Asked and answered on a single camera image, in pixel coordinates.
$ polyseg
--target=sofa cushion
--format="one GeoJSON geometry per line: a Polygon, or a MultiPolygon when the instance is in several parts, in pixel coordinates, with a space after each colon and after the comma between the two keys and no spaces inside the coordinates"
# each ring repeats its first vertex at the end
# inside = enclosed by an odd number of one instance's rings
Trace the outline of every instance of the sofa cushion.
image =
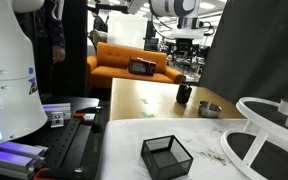
{"type": "Polygon", "coordinates": [[[153,82],[174,83],[164,74],[154,73],[153,76],[143,76],[131,74],[126,69],[112,68],[106,66],[97,67],[94,71],[91,72],[90,83],[92,84],[92,86],[95,87],[111,88],[113,77],[153,82]]]}
{"type": "Polygon", "coordinates": [[[155,72],[165,74],[167,56],[161,52],[144,51],[129,47],[99,42],[97,46],[97,65],[127,69],[131,56],[156,62],[155,72]]]}

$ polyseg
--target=wooden table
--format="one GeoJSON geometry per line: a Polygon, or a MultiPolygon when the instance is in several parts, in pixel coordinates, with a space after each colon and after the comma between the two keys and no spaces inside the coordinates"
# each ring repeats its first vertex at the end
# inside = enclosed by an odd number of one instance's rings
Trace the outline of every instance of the wooden table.
{"type": "Polygon", "coordinates": [[[198,104],[209,101],[222,107],[219,118],[245,118],[235,105],[214,92],[192,87],[187,104],[176,102],[177,84],[113,78],[110,120],[137,118],[199,118],[198,104]]]}

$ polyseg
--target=white table surface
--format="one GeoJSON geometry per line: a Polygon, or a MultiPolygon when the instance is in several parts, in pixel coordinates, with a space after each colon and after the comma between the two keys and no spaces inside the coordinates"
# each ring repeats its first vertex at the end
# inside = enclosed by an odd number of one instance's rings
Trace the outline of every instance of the white table surface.
{"type": "Polygon", "coordinates": [[[224,131],[245,123],[244,119],[201,118],[109,121],[96,179],[151,179],[140,154],[143,140],[168,135],[175,135],[194,158],[188,175],[177,180],[248,179],[228,159],[220,143],[224,131]]]}

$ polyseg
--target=metal bowl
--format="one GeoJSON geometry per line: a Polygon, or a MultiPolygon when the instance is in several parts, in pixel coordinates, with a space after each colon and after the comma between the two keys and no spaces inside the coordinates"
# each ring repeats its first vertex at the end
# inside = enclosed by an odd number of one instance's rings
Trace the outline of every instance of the metal bowl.
{"type": "Polygon", "coordinates": [[[220,106],[207,101],[201,101],[198,106],[198,114],[207,118],[217,118],[222,111],[220,106]]]}

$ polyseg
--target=black mesh basket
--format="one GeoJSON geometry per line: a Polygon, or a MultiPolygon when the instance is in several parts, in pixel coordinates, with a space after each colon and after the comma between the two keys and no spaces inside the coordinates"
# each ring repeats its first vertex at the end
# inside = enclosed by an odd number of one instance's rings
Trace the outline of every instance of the black mesh basket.
{"type": "Polygon", "coordinates": [[[174,135],[144,140],[141,156],[153,180],[186,175],[193,163],[193,157],[174,135]]]}

